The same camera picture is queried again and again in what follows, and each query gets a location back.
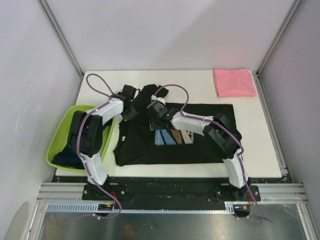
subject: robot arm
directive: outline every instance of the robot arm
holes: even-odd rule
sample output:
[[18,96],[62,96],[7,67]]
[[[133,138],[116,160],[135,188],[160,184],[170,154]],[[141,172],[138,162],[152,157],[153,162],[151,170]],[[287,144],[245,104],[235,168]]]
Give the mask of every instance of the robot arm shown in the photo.
[[[136,89],[134,87],[124,85],[121,92],[111,96],[107,105],[94,108],[96,111],[85,122],[81,133],[79,151],[85,158],[85,160],[82,159],[83,164],[86,163],[92,178],[99,185],[103,185],[108,177],[100,157],[100,149],[103,142],[103,125],[118,114],[121,114],[125,121],[133,118],[137,114],[131,104],[135,94]],[[73,114],[67,144],[75,153],[77,152],[80,125],[84,117],[92,110],[76,111]],[[90,176],[88,176],[88,181],[92,184],[94,183]]]
[[226,116],[221,113],[214,117],[189,113],[184,116],[178,109],[168,110],[163,98],[156,98],[147,109],[152,130],[167,129],[168,133],[171,132],[170,129],[186,130],[205,136],[214,153],[223,159],[229,174],[230,184],[239,189],[246,184],[237,158],[237,154],[240,152],[239,146],[223,129],[210,122],[218,122],[240,141],[241,134],[231,125]]

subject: white table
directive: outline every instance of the white table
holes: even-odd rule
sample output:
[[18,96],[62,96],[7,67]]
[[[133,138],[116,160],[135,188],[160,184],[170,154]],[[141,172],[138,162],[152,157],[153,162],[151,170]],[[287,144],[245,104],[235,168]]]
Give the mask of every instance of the white table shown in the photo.
[[[103,77],[113,91],[121,90],[124,84],[142,89],[145,85],[179,84],[187,89],[191,104],[233,104],[236,125],[242,134],[245,170],[252,178],[280,178],[281,172],[276,152],[270,137],[264,112],[258,96],[217,98],[211,70],[165,70],[165,71],[87,71]],[[102,92],[107,87],[97,77],[91,76],[90,83]],[[165,97],[168,103],[184,103],[186,95],[177,87],[169,87]],[[86,81],[82,86],[76,104],[103,104],[107,98],[89,88]],[[228,172],[223,163],[204,164],[161,164],[117,166],[113,150],[119,137],[119,122],[116,117],[108,150],[103,159],[106,172],[113,177],[199,177],[223,178]],[[57,169],[57,176],[86,176],[85,172]]]

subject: green basket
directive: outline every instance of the green basket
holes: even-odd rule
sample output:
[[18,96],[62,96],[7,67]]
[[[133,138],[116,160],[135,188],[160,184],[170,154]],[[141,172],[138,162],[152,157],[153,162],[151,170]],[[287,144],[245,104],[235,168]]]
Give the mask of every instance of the green basket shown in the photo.
[[[60,153],[65,146],[67,145],[69,130],[71,126],[71,121],[75,111],[87,111],[89,109],[93,109],[96,106],[94,105],[75,105],[71,107],[66,114],[64,115],[62,121],[59,124],[58,129],[55,131],[54,137],[50,143],[50,146],[46,152],[46,162],[58,169],[65,169],[69,171],[75,172],[85,172],[84,169],[77,169],[72,166],[61,166],[52,163],[54,156]],[[115,126],[115,119],[113,118],[111,126],[107,126],[102,133],[102,147],[100,149],[101,160],[103,161],[104,156],[106,155],[106,151],[110,142],[111,133]]]

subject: white wall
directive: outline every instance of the white wall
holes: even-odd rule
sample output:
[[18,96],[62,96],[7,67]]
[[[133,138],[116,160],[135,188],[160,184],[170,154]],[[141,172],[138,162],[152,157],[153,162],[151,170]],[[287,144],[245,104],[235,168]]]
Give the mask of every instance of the white wall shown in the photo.
[[307,0],[262,73],[287,160],[320,226],[320,1]]
[[256,70],[293,0],[48,3],[84,71]]
[[0,239],[18,240],[79,78],[36,0],[2,0],[0,32]]

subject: pink cloth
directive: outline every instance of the pink cloth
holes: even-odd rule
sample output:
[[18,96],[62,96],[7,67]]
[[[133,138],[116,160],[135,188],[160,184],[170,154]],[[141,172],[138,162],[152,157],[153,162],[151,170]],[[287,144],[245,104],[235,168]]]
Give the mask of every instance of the pink cloth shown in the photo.
[[218,98],[253,97],[256,90],[248,69],[213,71],[215,92]]

